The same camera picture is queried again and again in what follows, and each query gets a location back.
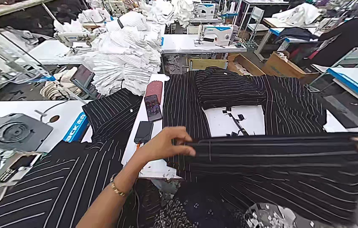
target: person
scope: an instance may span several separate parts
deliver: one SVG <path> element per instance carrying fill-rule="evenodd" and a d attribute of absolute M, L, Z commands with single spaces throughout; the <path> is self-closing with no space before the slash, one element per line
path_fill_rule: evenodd
<path fill-rule="evenodd" d="M 176 139 L 177 145 L 172 145 L 172 139 Z M 196 151 L 192 147 L 183 145 L 184 142 L 191 141 L 192 138 L 186 132 L 186 127 L 164 128 L 148 143 L 136 150 L 113 182 L 96 198 L 76 227 L 113 227 L 126 201 L 125 194 L 133 187 L 141 169 L 149 161 L 177 154 L 195 156 Z"/>
<path fill-rule="evenodd" d="M 353 18 L 333 30 L 323 33 L 318 41 L 334 38 L 311 59 L 311 64 L 330 67 L 353 48 L 358 48 L 358 18 Z"/>

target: sewing machine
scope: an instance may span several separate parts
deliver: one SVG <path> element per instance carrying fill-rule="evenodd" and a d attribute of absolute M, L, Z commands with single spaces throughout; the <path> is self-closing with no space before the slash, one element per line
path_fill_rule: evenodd
<path fill-rule="evenodd" d="M 217 3 L 197 3 L 194 6 L 193 13 L 199 18 L 213 19 L 216 8 L 218 8 Z"/>
<path fill-rule="evenodd" d="M 234 41 L 237 31 L 238 26 L 231 24 L 199 25 L 198 39 L 194 41 L 194 44 L 228 46 L 231 41 Z"/>
<path fill-rule="evenodd" d="M 74 42 L 85 42 L 89 47 L 91 47 L 91 42 L 98 37 L 96 33 L 56 33 L 54 34 L 61 43 L 65 46 L 72 48 Z"/>

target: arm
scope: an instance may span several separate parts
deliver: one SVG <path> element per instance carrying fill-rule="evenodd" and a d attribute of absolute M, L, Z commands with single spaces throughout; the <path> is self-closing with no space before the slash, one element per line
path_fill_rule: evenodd
<path fill-rule="evenodd" d="M 191 142 L 192 138 L 186 132 L 185 127 L 167 127 L 152 138 L 148 143 L 139 148 L 128 161 L 126 166 L 115 177 L 115 187 L 124 193 L 128 193 L 141 169 L 149 162 L 177 154 L 194 156 L 196 151 L 189 146 L 173 146 L 172 139 L 177 139 L 178 144 L 185 141 Z M 81 218 L 77 228 L 103 228 L 116 225 L 126 197 L 115 193 L 111 183 L 99 194 L 85 215 Z"/>

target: sleeve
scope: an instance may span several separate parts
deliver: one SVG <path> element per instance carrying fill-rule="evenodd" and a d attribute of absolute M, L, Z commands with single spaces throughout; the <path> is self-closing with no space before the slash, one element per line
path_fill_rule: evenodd
<path fill-rule="evenodd" d="M 334 36 L 337 36 L 345 31 L 348 31 L 349 28 L 353 26 L 353 21 L 352 20 L 348 20 L 347 22 L 339 25 L 338 27 L 332 29 L 331 31 L 327 32 L 327 33 L 323 33 L 319 38 L 318 41 L 325 41 L 328 40 Z"/>

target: black striped fabric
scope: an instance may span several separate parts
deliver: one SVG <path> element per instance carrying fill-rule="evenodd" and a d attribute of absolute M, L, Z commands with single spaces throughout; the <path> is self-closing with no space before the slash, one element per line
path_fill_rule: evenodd
<path fill-rule="evenodd" d="M 163 126 L 186 126 L 192 138 L 211 137 L 206 114 L 197 97 L 196 71 L 169 76 L 164 87 Z"/>
<path fill-rule="evenodd" d="M 358 200 L 353 136 L 358 133 L 211 138 L 189 143 L 196 157 L 172 167 L 242 211 L 272 203 L 309 220 L 347 225 Z"/>
<path fill-rule="evenodd" d="M 325 108 L 297 78 L 238 75 L 207 67 L 197 71 L 195 84 L 204 109 L 262 105 L 267 135 L 325 132 Z"/>
<path fill-rule="evenodd" d="M 58 143 L 0 201 L 0 228 L 75 227 L 112 175 L 122 169 L 141 101 L 123 89 L 84 106 L 94 130 L 92 143 Z M 131 209 L 137 212 L 142 199 L 132 199 Z M 126 219 L 130 214 L 134 219 Z M 136 215 L 122 214 L 118 227 L 136 224 Z"/>

